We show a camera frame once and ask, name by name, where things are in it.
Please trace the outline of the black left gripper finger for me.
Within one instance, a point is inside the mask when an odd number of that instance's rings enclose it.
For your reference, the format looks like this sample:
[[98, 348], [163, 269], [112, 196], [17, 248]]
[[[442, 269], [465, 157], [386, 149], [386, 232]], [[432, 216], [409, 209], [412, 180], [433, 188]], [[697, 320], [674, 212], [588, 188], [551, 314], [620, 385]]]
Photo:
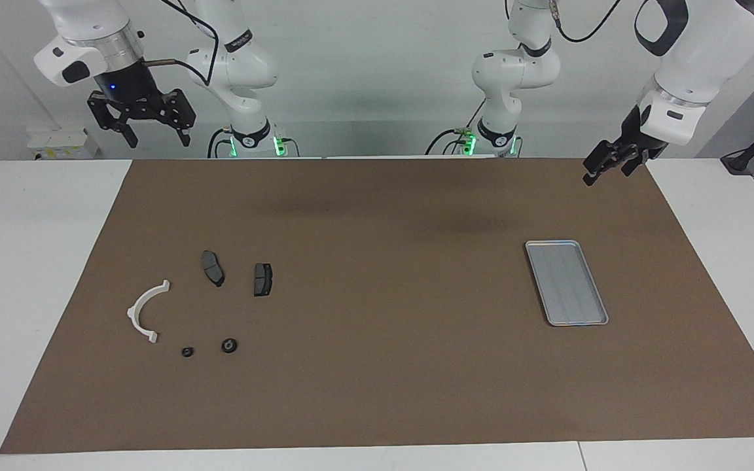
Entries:
[[647, 149], [631, 148], [620, 170], [625, 177], [629, 177], [646, 160]]
[[583, 160], [584, 170], [586, 170], [583, 176], [584, 184], [592, 186], [602, 173], [619, 166], [622, 163], [621, 154], [619, 144], [607, 140], [599, 142]]

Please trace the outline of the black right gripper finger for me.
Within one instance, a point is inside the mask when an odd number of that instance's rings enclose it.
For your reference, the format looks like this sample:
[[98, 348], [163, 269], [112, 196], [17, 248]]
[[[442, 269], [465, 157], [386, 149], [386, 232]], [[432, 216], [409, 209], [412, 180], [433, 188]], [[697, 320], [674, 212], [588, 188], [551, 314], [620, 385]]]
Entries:
[[173, 128], [184, 147], [190, 146], [190, 131], [196, 122], [196, 113], [181, 89], [176, 88], [158, 96], [156, 119]]
[[102, 130], [111, 130], [123, 136], [124, 140], [131, 148], [138, 146], [139, 140], [134, 129], [128, 124], [128, 113], [123, 111], [119, 116], [114, 116], [110, 112], [111, 102], [99, 90], [93, 90], [87, 99], [87, 105], [92, 111], [92, 115], [97, 125]]

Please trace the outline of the silver ribbed metal tray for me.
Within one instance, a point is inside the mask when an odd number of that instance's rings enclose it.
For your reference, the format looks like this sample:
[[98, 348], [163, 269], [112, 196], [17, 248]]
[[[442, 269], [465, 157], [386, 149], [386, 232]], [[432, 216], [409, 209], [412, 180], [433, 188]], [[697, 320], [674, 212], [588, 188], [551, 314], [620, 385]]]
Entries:
[[548, 324], [599, 326], [609, 322], [583, 248], [574, 239], [531, 239], [524, 244]]

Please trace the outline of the long dark brake pad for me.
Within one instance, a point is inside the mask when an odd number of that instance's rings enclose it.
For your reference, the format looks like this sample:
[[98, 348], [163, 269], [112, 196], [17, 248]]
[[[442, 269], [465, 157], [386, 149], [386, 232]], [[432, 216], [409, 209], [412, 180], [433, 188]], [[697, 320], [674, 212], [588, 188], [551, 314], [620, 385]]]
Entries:
[[221, 263], [219, 263], [217, 254], [213, 253], [213, 251], [203, 251], [201, 254], [201, 263], [207, 279], [215, 284], [216, 287], [221, 287], [225, 281], [225, 274]]

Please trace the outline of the brown table mat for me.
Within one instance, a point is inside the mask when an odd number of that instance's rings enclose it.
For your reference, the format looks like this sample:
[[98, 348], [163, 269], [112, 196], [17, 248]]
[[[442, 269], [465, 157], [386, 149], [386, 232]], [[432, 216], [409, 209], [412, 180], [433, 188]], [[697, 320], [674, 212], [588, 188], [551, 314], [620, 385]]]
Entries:
[[[655, 180], [583, 172], [137, 161], [0, 451], [754, 436], [754, 352]], [[531, 239], [581, 245], [606, 325], [548, 324]], [[165, 279], [152, 345], [126, 310]]]

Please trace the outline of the white wall socket box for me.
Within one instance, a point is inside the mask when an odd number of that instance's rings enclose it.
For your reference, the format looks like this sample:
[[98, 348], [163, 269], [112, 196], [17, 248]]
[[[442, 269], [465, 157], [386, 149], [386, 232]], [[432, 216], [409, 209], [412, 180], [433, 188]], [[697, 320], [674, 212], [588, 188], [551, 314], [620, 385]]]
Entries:
[[38, 159], [96, 159], [101, 149], [86, 128], [30, 132], [27, 149]]

